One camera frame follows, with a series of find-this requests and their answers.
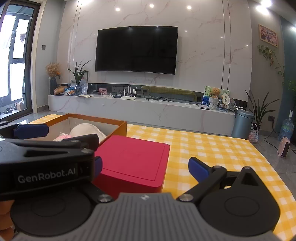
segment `shoe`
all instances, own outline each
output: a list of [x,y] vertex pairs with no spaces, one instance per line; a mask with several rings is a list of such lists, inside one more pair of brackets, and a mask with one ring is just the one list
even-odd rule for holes
[[11,107],[7,107],[7,109],[3,112],[3,114],[8,114],[12,112],[12,108]]

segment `water bottle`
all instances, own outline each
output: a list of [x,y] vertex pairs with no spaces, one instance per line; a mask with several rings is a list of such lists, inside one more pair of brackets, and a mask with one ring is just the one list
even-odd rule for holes
[[281,126],[281,131],[278,135],[278,140],[281,141],[284,137],[287,137],[289,140],[294,131],[294,124],[292,121],[293,111],[290,110],[289,119],[285,119]]

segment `trash can lid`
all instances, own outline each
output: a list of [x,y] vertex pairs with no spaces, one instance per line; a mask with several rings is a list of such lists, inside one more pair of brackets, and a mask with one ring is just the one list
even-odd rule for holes
[[237,114],[238,114],[238,115],[241,115],[241,116],[244,116],[244,117],[247,117],[247,118],[251,118],[251,119],[254,118],[253,113],[250,112],[250,111],[246,111],[246,110],[241,110],[241,109],[239,109],[239,110],[237,111]]

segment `teal wall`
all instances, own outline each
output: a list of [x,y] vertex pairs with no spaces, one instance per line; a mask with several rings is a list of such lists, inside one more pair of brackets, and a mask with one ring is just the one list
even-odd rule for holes
[[296,32],[289,21],[281,17],[281,27],[284,39],[285,53],[285,84],[281,99],[279,116],[276,122],[275,131],[279,132],[284,119],[289,117],[290,110],[294,109],[296,92],[288,90],[287,80],[296,80]]

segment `tv screen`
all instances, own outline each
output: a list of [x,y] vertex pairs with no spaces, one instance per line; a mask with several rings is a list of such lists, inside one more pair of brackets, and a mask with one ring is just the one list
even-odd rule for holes
[[175,74],[178,27],[131,26],[98,31],[96,71]]

